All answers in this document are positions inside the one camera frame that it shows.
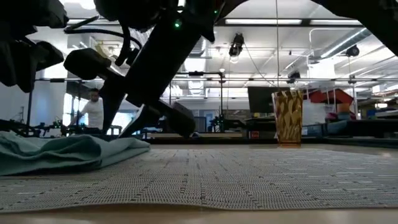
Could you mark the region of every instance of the fabric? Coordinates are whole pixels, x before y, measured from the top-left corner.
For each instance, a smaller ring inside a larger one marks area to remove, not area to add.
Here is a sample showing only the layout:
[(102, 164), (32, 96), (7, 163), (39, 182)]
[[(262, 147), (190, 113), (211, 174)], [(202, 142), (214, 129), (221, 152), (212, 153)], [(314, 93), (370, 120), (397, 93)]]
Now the fabric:
[(88, 114), (88, 127), (102, 130), (104, 123), (104, 108), (102, 100), (89, 101), (81, 111), (81, 115)]
[(111, 142), (88, 135), (60, 139), (21, 138), (0, 132), (0, 175), (33, 171), (77, 172), (99, 169), (149, 150), (135, 138)]

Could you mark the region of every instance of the man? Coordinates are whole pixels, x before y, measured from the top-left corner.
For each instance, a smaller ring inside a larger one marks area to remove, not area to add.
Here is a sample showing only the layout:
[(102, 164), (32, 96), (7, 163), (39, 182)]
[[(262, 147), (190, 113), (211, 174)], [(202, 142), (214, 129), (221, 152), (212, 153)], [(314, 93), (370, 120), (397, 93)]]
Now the man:
[(76, 122), (85, 114), (88, 115), (88, 128), (90, 133), (87, 134), (100, 134), (104, 122), (104, 108), (103, 102), (100, 100), (99, 89), (93, 88), (90, 90), (90, 101), (82, 109), (79, 116), (72, 119), (70, 125)]

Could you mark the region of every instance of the white t-shirt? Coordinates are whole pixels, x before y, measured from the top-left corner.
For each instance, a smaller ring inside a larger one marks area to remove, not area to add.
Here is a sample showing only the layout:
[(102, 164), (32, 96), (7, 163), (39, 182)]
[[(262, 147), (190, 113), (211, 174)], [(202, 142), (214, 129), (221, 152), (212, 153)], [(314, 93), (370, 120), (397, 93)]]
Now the white t-shirt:
[(88, 127), (102, 130), (104, 123), (104, 108), (102, 100), (92, 102), (91, 100), (81, 111), (81, 115), (88, 114)]

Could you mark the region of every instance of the ceiling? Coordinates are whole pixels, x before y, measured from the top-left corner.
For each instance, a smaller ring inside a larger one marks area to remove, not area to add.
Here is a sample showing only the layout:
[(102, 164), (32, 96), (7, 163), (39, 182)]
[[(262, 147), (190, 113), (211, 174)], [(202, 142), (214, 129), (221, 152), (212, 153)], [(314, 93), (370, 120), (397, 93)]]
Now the ceiling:
[[(278, 0), (279, 18), (322, 18), (339, 19), (324, 7), (311, 2), (310, 0)], [(70, 18), (81, 19), (96, 15), (95, 10), (83, 9), (78, 3), (65, 3), (65, 9)], [(240, 5), (227, 18), (276, 18), (275, 1), (250, 0)], [(108, 29), (121, 32), (119, 26), (97, 26), (96, 28)], [(308, 55), (309, 49), (321, 50), (335, 44), (345, 35), (356, 32), (359, 28), (334, 28), (314, 29), (313, 27), (215, 27), (216, 41), (207, 43), (207, 58), (194, 59), (205, 60), (206, 72), (218, 72), (221, 68), (225, 70), (226, 78), (275, 78), (279, 73), (282, 77), (293, 71), (293, 68), (286, 68), (294, 61), (301, 58), (301, 55)], [(229, 45), (235, 33), (244, 35), (247, 48), (239, 56), (237, 63), (231, 63), (228, 55)], [(141, 42), (145, 42), (148, 34), (133, 34)], [(95, 41), (107, 48), (112, 46), (120, 48), (122, 39), (104, 34), (92, 34)], [(356, 75), (361, 78), (397, 78), (398, 63), (394, 54), (385, 48), (383, 44), (371, 35), (357, 43), (360, 54), (357, 57), (333, 57), (337, 77), (349, 77)], [(307, 66), (295, 68), (300, 71), (302, 77), (307, 77)], [(121, 67), (120, 71), (126, 73), (128, 66)], [(349, 86), (348, 83), (336, 83), (338, 86)], [(362, 94), (369, 94), (370, 88), (379, 85), (377, 82), (358, 84), (357, 90)], [(174, 82), (181, 89), (188, 88), (188, 82)], [(251, 85), (269, 85), (266, 81), (255, 82), (226, 82), (224, 87), (242, 88)], [(219, 82), (204, 82), (204, 88), (220, 87)]]

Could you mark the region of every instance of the woven mat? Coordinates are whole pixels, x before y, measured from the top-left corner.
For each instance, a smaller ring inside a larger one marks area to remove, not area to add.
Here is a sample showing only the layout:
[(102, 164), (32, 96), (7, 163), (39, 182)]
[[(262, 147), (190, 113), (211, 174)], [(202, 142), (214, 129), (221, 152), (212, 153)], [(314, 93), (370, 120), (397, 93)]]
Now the woven mat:
[(397, 188), (398, 160), (389, 157), (321, 149), (152, 150), (96, 172), (0, 177), (0, 212), (121, 203), (397, 208)]

